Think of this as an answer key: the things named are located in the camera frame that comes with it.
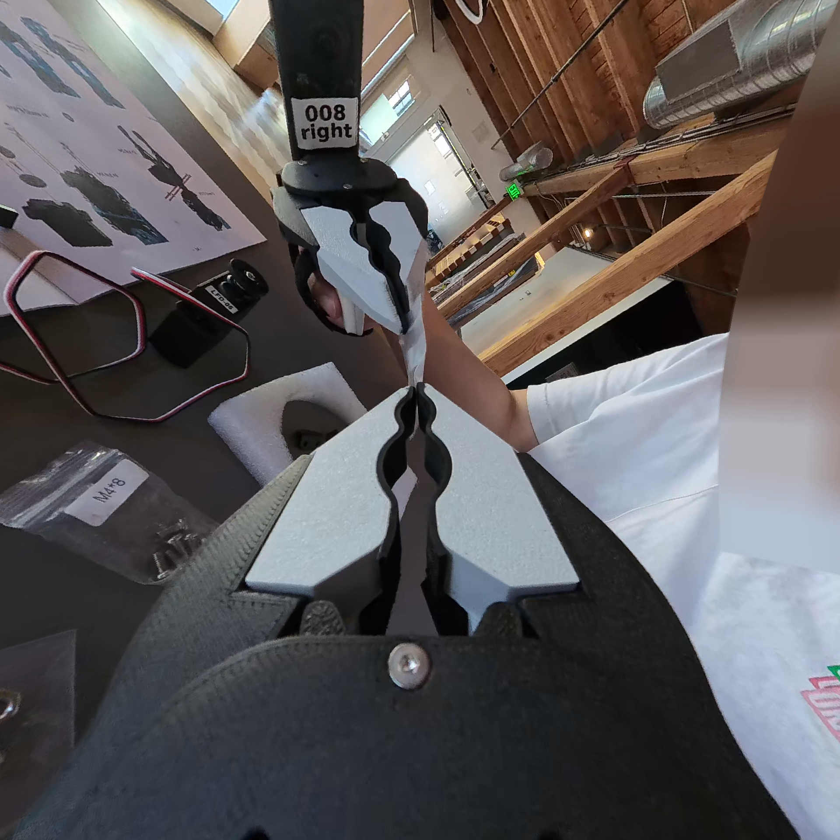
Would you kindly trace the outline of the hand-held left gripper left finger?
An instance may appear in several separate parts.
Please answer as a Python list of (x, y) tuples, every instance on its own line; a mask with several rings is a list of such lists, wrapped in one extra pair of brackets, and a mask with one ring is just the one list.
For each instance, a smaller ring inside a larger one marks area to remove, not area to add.
[(417, 483), (406, 458), (416, 412), (416, 389), (402, 388), (316, 449), (247, 572), (250, 590), (328, 601), (359, 633), (385, 633)]

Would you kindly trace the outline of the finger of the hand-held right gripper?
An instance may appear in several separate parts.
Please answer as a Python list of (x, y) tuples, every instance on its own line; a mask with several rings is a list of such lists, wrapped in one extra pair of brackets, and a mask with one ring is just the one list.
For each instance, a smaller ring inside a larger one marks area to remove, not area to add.
[(382, 202), (372, 207), (371, 218), (391, 237), (390, 252), (399, 262), (399, 276), (407, 293), (409, 316), (419, 317), (424, 294), (424, 269), (427, 258), (425, 237), (402, 202)]
[[(391, 331), (404, 333), (408, 325), (408, 299), (399, 276), (399, 262), (390, 252), (390, 244), (373, 246), (388, 269), (384, 273), (372, 265), (368, 248), (351, 237), (352, 218), (348, 212), (333, 207), (310, 207), (301, 213), (318, 241), (318, 265), (325, 279), (373, 320)], [(367, 224), (368, 238), (372, 238), (376, 224), (373, 219)]]

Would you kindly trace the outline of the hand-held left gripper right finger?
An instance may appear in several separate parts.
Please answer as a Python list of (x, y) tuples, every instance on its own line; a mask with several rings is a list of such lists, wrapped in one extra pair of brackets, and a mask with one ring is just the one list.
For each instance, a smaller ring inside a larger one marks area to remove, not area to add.
[(474, 632), (487, 608), (572, 592), (579, 576), (506, 441), (430, 385), (417, 386), (435, 484), (422, 589), (437, 632)]

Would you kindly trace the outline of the packet of brass screws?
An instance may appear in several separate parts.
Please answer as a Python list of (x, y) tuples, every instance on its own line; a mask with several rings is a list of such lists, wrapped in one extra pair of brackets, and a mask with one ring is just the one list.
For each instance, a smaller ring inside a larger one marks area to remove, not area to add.
[[(422, 309), (423, 299), (419, 298), (415, 301), (415, 306), (412, 309), (413, 322), (410, 329), (406, 334), (401, 334), (398, 337), (406, 365), (408, 384), (412, 387), (416, 387), (424, 378), (427, 342)], [(407, 503), (416, 483), (417, 477), (412, 468), (407, 466), (405, 473), (393, 487), (399, 519), (403, 518)]]

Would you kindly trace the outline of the person's right forearm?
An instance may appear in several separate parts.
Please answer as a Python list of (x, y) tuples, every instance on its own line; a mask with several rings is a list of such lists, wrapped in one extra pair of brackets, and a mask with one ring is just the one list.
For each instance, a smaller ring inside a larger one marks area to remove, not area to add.
[(426, 335), (424, 381), (518, 452), (529, 452), (538, 439), (529, 414), (527, 391), (510, 390), (502, 379), (466, 346), (423, 294)]

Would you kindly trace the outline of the person's right hand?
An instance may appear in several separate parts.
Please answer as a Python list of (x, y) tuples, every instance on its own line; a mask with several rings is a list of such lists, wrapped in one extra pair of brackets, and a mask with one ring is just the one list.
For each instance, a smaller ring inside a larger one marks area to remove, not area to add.
[(323, 312), (324, 317), (337, 329), (343, 331), (343, 309), (340, 295), (319, 273), (308, 280), (312, 299)]

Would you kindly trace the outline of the scattered clear screw bags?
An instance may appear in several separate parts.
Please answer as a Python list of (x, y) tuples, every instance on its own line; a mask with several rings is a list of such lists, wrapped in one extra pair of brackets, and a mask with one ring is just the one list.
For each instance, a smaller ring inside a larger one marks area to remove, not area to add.
[(129, 456), (87, 441), (6, 490), (1, 521), (144, 585), (170, 579), (217, 528)]

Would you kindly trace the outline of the open instruction manual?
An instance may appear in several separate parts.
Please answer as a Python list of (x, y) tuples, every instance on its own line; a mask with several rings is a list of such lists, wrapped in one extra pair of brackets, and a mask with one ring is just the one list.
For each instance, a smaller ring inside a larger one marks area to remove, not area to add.
[(37, 249), (125, 285), (266, 241), (51, 3), (1, 5), (3, 287)]

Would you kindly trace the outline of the flat clear bag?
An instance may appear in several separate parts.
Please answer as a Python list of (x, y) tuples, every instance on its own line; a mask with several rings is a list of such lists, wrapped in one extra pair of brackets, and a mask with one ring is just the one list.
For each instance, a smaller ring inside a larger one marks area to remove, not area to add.
[(19, 803), (53, 780), (75, 746), (76, 646), (70, 630), (2, 650), (1, 688), (23, 695), (1, 724), (2, 794)]

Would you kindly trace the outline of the white foam frame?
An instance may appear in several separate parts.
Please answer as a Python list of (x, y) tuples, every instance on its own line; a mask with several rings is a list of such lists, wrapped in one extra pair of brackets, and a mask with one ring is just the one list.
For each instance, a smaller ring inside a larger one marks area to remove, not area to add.
[(366, 412), (334, 363), (289, 374), (232, 397), (208, 418), (261, 486), (306, 449), (298, 433), (341, 431)]

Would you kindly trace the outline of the metal ventilation duct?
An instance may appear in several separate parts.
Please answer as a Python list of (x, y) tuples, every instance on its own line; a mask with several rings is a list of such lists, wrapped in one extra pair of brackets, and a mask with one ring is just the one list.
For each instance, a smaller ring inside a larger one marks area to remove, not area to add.
[(738, 1), (656, 66), (644, 119), (657, 130), (730, 109), (805, 77), (836, 1)]

